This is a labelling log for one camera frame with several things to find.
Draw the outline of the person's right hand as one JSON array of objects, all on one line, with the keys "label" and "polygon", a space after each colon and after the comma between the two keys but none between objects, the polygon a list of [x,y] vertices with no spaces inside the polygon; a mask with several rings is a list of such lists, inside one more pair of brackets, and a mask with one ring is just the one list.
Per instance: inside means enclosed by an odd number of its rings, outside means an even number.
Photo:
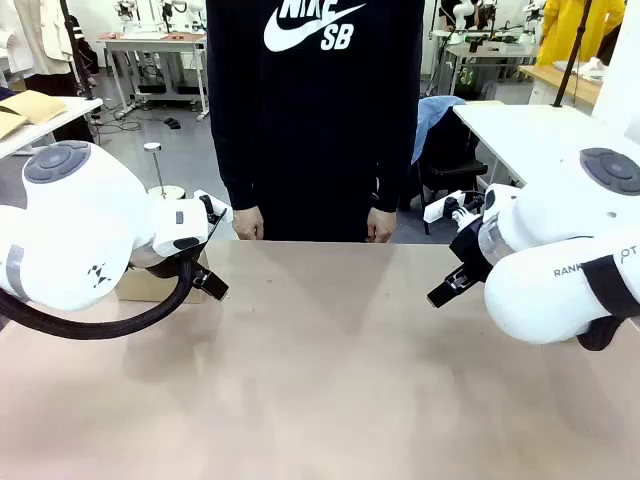
[{"label": "person's right hand", "polygon": [[264,239],[264,220],[257,206],[234,210],[232,227],[240,240],[260,241]]}]

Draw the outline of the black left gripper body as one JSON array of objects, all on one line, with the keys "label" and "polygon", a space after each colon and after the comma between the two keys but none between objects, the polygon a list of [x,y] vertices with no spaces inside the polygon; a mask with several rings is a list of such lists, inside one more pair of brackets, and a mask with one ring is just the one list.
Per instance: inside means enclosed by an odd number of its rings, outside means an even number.
[{"label": "black left gripper body", "polygon": [[200,262],[203,251],[203,246],[182,250],[149,267],[148,271],[161,279],[181,278],[185,270],[188,270],[190,279],[204,277],[210,273],[210,270]]}]

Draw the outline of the person's left hand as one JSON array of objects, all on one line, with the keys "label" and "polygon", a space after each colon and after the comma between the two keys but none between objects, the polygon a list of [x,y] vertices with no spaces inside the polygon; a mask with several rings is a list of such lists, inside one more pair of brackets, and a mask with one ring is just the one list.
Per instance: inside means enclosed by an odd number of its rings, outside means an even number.
[{"label": "person's left hand", "polygon": [[396,230],[396,213],[371,208],[367,218],[367,242],[387,243]]}]

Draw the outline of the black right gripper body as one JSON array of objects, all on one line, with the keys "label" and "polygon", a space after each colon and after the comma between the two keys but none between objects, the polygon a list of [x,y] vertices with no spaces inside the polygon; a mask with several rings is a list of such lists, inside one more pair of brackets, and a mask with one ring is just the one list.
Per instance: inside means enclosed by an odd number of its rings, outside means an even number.
[{"label": "black right gripper body", "polygon": [[449,246],[461,261],[461,265],[452,275],[454,278],[462,279],[464,284],[484,283],[493,269],[479,246],[482,224],[482,219],[476,218],[457,234]]}]

